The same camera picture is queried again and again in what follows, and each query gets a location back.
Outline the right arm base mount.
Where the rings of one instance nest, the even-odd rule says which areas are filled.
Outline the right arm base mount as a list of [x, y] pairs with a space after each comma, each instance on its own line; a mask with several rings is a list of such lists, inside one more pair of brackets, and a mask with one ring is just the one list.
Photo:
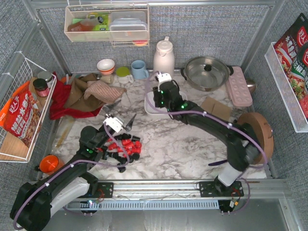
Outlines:
[[242, 183], [234, 181], [230, 186], [225, 186], [216, 177], [212, 181], [199, 181], [196, 184], [201, 197], [242, 197], [244, 191]]

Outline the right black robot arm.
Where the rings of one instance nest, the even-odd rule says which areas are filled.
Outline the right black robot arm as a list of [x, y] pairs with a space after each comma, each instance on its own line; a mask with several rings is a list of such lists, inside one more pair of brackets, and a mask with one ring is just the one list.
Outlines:
[[230, 123], [184, 100], [176, 81], [153, 87], [153, 93], [154, 109], [166, 108], [170, 118], [197, 127], [226, 145], [227, 164], [214, 180], [218, 194], [224, 194], [260, 155], [266, 155], [251, 125]]

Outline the pink striped cloth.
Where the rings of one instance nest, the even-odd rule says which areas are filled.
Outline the pink striped cloth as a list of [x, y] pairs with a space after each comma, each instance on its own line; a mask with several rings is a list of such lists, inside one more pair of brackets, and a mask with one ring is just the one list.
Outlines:
[[101, 80], [88, 81], [87, 85], [84, 99], [87, 100], [93, 96], [104, 103], [114, 103], [127, 91], [125, 88], [109, 86]]

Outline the white rectangular storage basket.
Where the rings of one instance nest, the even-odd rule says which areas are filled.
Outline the white rectangular storage basket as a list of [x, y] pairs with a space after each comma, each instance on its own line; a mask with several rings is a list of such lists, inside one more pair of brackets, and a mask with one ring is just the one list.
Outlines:
[[144, 109], [147, 115], [152, 119], [168, 119], [169, 114], [167, 113], [167, 109], [157, 108], [154, 103], [154, 92], [150, 91], [147, 93], [148, 100], [144, 98]]

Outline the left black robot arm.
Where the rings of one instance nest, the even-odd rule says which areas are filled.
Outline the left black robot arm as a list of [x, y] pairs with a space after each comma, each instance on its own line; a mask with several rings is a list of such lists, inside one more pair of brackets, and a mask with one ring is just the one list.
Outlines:
[[88, 171], [106, 156], [105, 144], [113, 134], [130, 131], [134, 121], [124, 126], [120, 118], [111, 115], [117, 105], [103, 107], [106, 119], [99, 129], [82, 129], [79, 149], [67, 164], [41, 181], [20, 187], [10, 212], [15, 230], [41, 231], [60, 208], [80, 196], [96, 193], [98, 179]]

